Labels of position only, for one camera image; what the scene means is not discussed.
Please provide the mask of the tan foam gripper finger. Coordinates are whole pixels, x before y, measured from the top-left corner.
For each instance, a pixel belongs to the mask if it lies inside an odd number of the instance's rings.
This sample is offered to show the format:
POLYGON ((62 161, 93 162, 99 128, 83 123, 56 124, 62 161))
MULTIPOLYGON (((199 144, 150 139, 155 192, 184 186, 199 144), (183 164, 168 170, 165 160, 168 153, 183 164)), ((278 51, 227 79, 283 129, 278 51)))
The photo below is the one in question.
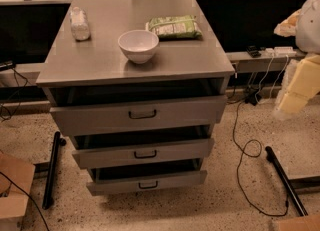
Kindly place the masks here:
POLYGON ((296 25, 300 14, 300 10, 292 13, 287 19, 279 23, 274 29, 274 33, 282 37, 290 37, 296 35, 296 25))

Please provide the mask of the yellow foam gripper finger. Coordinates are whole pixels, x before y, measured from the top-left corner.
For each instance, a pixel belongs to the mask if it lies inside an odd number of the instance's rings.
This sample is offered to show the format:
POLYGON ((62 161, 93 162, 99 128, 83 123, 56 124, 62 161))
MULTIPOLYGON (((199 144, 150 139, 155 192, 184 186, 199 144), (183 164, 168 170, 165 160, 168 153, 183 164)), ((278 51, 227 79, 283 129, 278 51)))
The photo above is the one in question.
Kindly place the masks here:
POLYGON ((286 120, 299 113, 320 92, 320 55, 291 59, 285 69, 273 116, 286 120))

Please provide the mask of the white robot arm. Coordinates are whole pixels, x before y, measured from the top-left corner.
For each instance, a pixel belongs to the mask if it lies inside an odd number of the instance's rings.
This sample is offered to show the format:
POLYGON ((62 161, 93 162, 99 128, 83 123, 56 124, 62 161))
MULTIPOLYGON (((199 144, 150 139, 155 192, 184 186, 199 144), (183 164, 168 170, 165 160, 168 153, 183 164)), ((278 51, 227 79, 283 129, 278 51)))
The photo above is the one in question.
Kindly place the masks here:
POLYGON ((275 33, 295 35, 298 49, 306 53, 300 61, 291 59, 284 72, 273 115, 285 120, 320 92, 320 0, 307 0, 275 33))

